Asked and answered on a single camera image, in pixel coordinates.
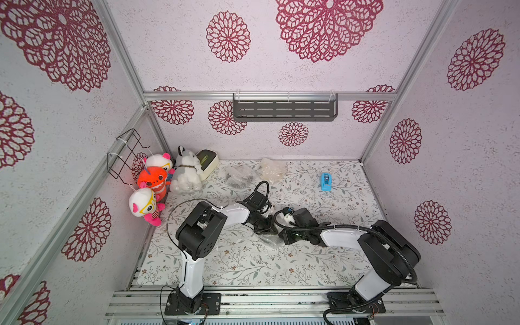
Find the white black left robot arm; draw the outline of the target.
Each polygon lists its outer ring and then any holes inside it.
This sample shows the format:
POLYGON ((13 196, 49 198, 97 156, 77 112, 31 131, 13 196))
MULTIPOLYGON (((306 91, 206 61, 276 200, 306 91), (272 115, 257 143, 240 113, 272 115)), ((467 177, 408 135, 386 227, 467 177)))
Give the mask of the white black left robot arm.
POLYGON ((214 207, 200 202, 176 232, 179 248, 184 255, 180 291, 188 299, 203 292, 204 259, 213 250, 221 232, 235 225, 249 223, 262 234, 274 234, 276 229, 268 219, 271 202, 246 203, 245 201, 214 207))

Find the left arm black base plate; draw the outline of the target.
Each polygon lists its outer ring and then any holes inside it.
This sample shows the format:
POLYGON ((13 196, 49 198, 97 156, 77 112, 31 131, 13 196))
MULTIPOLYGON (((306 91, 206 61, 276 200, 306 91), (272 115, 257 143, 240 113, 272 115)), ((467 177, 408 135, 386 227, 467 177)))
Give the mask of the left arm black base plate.
POLYGON ((214 316, 220 314, 222 294, 204 292, 194 298, 184 295, 179 288, 174 289, 168 296, 165 307, 166 316, 214 316))

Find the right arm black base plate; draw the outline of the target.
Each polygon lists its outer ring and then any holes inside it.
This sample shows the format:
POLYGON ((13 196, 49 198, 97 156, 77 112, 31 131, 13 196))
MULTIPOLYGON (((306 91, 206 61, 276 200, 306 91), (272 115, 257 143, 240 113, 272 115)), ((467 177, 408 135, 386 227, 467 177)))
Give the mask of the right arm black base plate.
POLYGON ((355 288, 351 288, 348 292, 328 292, 326 296, 333 314, 384 314, 383 295, 382 292, 372 299, 364 299, 355 288))

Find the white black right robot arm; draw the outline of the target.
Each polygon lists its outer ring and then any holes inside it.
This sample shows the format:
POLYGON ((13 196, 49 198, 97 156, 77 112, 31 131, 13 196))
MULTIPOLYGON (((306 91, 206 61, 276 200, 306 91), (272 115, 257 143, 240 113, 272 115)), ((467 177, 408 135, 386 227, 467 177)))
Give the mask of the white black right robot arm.
POLYGON ((317 226, 286 226, 280 222, 281 235, 287 245, 303 240, 323 247, 343 247, 362 251, 371 270, 349 290, 340 301, 351 306, 372 303, 403 283, 416 284, 415 266, 421 255, 388 222, 379 220, 372 227, 348 224, 317 226))

